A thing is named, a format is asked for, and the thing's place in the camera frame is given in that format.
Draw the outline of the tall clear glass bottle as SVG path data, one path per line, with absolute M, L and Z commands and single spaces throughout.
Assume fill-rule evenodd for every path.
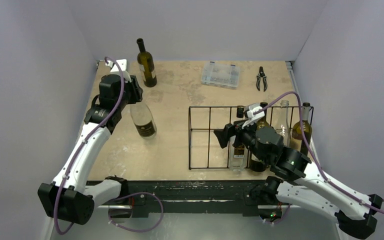
M 130 115 L 140 137 L 150 139 L 157 134 L 156 123 L 152 112 L 146 103 L 137 102 L 131 104 Z

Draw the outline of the square clear liquor bottle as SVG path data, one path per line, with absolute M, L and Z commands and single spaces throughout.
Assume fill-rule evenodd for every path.
M 244 118 L 244 109 L 243 105 L 238 105 L 236 107 L 235 115 L 231 119 L 231 123 L 234 124 L 237 121 L 243 120 Z M 246 166 L 246 157 L 247 151 L 243 145 L 231 146 L 229 148 L 229 168 L 231 171 L 241 171 Z

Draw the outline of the green wine bottle front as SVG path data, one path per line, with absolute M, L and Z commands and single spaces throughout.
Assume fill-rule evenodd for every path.
M 256 122 L 257 130 L 264 127 L 270 127 L 270 124 L 267 122 L 267 110 L 264 111 L 264 116 Z M 260 173 L 267 169 L 267 165 L 251 154 L 249 159 L 249 168 L 254 172 Z

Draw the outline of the clear wine bottle dark label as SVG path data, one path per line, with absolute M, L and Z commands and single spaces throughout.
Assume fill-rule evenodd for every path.
M 290 146 L 290 126 L 289 126 L 289 101 L 282 100 L 278 110 L 277 121 L 274 124 L 276 133 L 283 137 L 285 147 Z

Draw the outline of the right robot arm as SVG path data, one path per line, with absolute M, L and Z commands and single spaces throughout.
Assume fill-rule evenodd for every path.
M 269 184 L 260 191 L 264 202 L 278 200 L 323 215 L 356 239 L 365 240 L 375 232 L 378 221 L 374 215 L 383 199 L 354 190 L 319 170 L 305 154 L 284 146 L 283 137 L 272 127 L 257 129 L 240 120 L 213 132 L 221 148 L 234 139 L 234 147 L 243 145 L 275 174 L 269 181 L 276 186 Z

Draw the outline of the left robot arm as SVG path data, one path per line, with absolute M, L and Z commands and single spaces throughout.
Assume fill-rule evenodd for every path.
M 127 180 L 122 177 L 108 176 L 93 186 L 87 186 L 87 180 L 123 109 L 141 102 L 143 89 L 135 75 L 119 73 L 103 76 L 98 88 L 69 159 L 51 183 L 42 183 L 37 191 L 46 215 L 55 223 L 85 225 L 97 207 L 111 200 L 122 205 L 129 199 Z

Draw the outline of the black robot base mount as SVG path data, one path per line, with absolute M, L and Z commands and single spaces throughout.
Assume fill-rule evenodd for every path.
M 102 208 L 127 210 L 134 218 L 150 213 L 240 214 L 280 218 L 288 205 L 265 180 L 129 180 L 125 200 L 108 200 Z

